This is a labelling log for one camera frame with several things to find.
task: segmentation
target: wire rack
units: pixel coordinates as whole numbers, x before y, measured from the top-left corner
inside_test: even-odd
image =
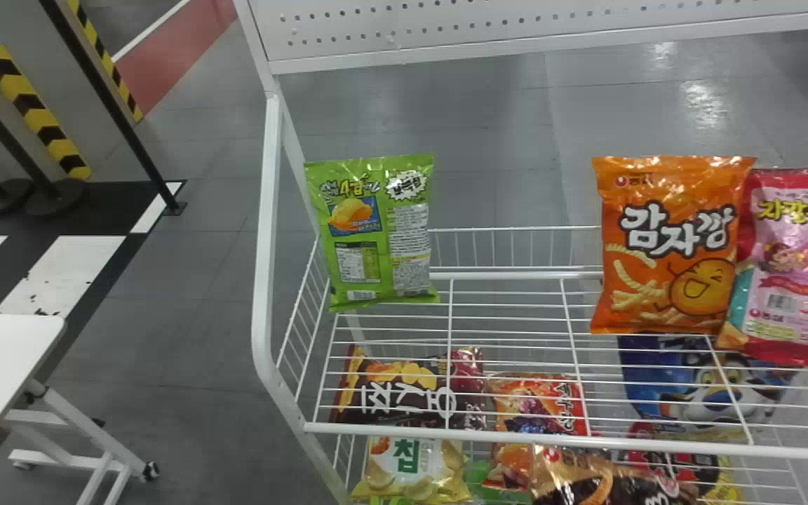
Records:
[[[440,303],[378,304],[357,313],[328,313],[328,275],[315,243],[294,313],[282,335],[276,364],[307,416],[304,430],[323,434],[327,454],[347,486],[359,480],[363,435],[391,435],[465,440],[468,455],[481,458],[488,458],[491,442],[725,455],[731,464],[722,470],[732,474],[735,487],[748,491],[743,493],[743,503],[808,503],[804,492],[808,486],[808,370],[732,365],[717,358],[726,352],[714,349],[703,335],[642,337],[697,341],[698,348],[713,359],[678,368],[687,368],[693,377],[708,373],[728,394],[719,402],[700,402],[703,409],[721,412],[717,419],[645,419],[654,425],[679,425],[687,431],[683,437],[626,438],[632,424],[641,421],[635,405],[644,403],[629,399],[626,385],[658,383],[626,381],[623,372],[631,365],[620,362],[618,336],[589,332],[602,278],[600,265],[595,264],[600,258],[600,247],[595,245],[599,228],[455,228],[430,233],[432,279]],[[352,345],[360,346],[369,358],[385,362],[449,356],[450,349],[474,346],[482,351],[487,376],[562,374],[564,381],[578,384],[581,393],[568,399],[583,405],[584,421],[593,436],[493,431],[491,412],[487,431],[328,422],[331,410],[339,408],[337,392],[349,390],[340,379],[346,374]],[[449,356],[447,370],[452,369],[450,362]],[[763,394],[762,384],[737,378],[745,368],[793,375],[793,380],[771,386],[772,394]],[[693,379],[670,386],[696,391],[703,384]],[[776,391],[781,393],[778,402],[770,399],[777,396]],[[493,412],[491,395],[485,400]],[[683,401],[647,403],[667,407]],[[463,413],[447,406],[433,412],[443,417]]]

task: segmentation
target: snack bag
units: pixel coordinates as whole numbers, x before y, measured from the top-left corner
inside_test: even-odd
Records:
[[[581,389],[557,374],[513,372],[488,380],[497,411],[496,431],[586,435]],[[525,491],[532,470],[532,448],[527,444],[494,444],[493,467],[485,487]]]
[[[657,335],[618,338],[626,397],[658,438],[744,437],[740,416],[769,422],[795,372],[768,370],[773,363],[737,352],[715,353],[705,339]],[[725,384],[722,373],[731,383]],[[731,392],[734,392],[735,408]]]
[[[728,310],[738,209],[756,158],[593,158],[603,197],[594,333],[712,333]]]
[[[754,170],[731,310],[716,344],[808,365],[808,168]]]
[[[660,473],[533,445],[533,505],[695,505],[699,490]]]
[[[351,345],[330,422],[484,429],[482,353],[455,349],[451,364],[447,384],[445,355],[384,363]]]
[[[430,505],[471,499],[461,441],[369,437],[365,458],[352,499],[404,496]]]
[[[438,302],[429,281],[432,154],[305,163],[330,269],[330,310]]]
[[[649,422],[636,422],[628,429],[626,437],[653,438],[656,433]],[[619,454],[619,461],[681,483],[693,483],[704,503],[719,505],[726,501],[744,501],[741,490],[734,485],[727,470],[732,465],[727,456],[625,450]]]

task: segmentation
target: yellow and black striped post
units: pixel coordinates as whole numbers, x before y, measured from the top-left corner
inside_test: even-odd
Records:
[[[126,81],[121,77],[121,72],[118,71],[118,67],[115,67],[112,55],[108,53],[108,49],[105,48],[102,38],[99,37],[99,33],[95,31],[95,27],[86,16],[86,11],[83,10],[80,0],[67,0],[67,6],[70,8],[70,11],[74,13],[76,19],[79,20],[80,25],[83,26],[83,35],[86,35],[86,41],[95,48],[96,54],[99,55],[99,61],[102,62],[102,68],[104,68],[105,74],[110,77],[116,86],[116,92],[118,92],[118,95],[121,96],[121,99],[129,108],[130,117],[133,118],[135,122],[141,121],[142,109],[139,109],[139,104],[135,102],[132,93],[129,93],[129,88],[126,87]]]
[[[67,138],[55,115],[42,102],[39,93],[19,70],[12,55],[1,43],[0,90],[20,112],[23,122],[42,141],[49,156],[61,166],[68,177],[84,181],[92,175],[74,142]]]

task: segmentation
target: green snack bag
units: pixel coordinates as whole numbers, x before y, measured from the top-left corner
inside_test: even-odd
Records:
[[[429,281],[433,154],[304,164],[330,265],[330,310],[438,302]]]

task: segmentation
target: orange snack bag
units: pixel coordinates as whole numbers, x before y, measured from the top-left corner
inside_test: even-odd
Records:
[[[713,333],[734,283],[743,182],[756,158],[593,158],[603,291],[592,333]]]

